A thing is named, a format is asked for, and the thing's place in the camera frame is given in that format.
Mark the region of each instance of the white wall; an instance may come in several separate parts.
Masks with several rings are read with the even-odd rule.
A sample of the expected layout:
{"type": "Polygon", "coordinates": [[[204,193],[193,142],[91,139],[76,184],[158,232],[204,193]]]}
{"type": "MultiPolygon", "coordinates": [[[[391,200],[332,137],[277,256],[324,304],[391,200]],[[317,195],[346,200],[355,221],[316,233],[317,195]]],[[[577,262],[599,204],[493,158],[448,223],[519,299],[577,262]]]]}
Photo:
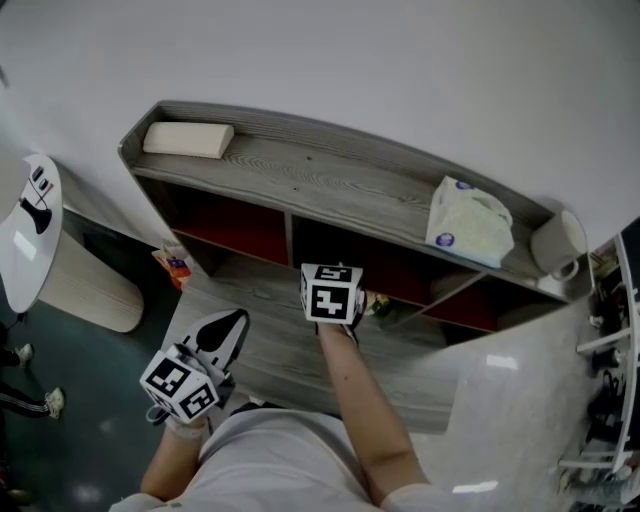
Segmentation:
{"type": "Polygon", "coordinates": [[[154,243],[116,147],[187,99],[430,151],[570,205],[595,246],[640,214],[639,27],[635,0],[9,0],[0,114],[72,169],[79,209],[154,243]]]}

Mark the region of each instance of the sneaker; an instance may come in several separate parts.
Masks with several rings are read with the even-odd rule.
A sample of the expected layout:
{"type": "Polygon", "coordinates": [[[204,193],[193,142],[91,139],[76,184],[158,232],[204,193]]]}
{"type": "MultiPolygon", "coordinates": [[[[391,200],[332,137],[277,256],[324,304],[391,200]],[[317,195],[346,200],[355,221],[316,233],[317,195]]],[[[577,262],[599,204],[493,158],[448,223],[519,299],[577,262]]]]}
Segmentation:
{"type": "Polygon", "coordinates": [[[60,411],[64,408],[64,394],[60,388],[54,389],[51,393],[44,395],[44,400],[49,407],[49,416],[54,419],[60,417],[60,411]]]}
{"type": "Polygon", "coordinates": [[[31,343],[27,343],[24,347],[16,350],[16,354],[20,358],[20,368],[26,368],[33,357],[33,346],[31,343]]]}

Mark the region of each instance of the plastic bag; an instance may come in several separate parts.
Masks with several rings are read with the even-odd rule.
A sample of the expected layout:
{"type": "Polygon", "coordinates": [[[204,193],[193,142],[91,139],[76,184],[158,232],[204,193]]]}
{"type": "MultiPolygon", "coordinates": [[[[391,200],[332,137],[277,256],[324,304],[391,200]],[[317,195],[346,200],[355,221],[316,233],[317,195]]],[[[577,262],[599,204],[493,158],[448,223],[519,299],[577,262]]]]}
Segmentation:
{"type": "Polygon", "coordinates": [[[509,210],[495,197],[449,176],[431,201],[426,243],[489,267],[513,249],[509,210]]]}

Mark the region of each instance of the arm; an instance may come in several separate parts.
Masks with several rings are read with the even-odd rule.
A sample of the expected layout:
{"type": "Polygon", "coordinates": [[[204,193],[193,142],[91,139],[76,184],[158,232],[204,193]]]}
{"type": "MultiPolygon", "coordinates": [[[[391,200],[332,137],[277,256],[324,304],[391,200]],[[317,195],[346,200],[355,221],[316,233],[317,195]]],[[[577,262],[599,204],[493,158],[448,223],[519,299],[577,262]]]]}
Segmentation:
{"type": "MultiPolygon", "coordinates": [[[[193,428],[203,428],[201,420],[193,428]]],[[[160,446],[142,477],[140,492],[169,501],[180,496],[198,470],[202,437],[183,439],[165,428],[160,446]]]]}
{"type": "Polygon", "coordinates": [[[319,324],[320,345],[347,434],[371,500],[380,505],[396,489],[428,483],[402,421],[342,327],[319,324]]]}

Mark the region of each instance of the white tiled floor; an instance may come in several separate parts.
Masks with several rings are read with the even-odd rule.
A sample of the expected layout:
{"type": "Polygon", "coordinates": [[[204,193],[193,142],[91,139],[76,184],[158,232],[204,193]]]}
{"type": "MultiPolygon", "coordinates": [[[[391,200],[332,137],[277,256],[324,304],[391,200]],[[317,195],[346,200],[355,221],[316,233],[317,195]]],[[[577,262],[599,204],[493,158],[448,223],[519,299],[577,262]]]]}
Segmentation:
{"type": "Polygon", "coordinates": [[[581,302],[433,356],[457,360],[461,379],[447,433],[412,436],[425,472],[447,490],[493,488],[458,494],[459,510],[570,507],[557,494],[556,462],[584,436],[586,405],[600,384],[575,352],[597,337],[586,315],[581,302]]]}

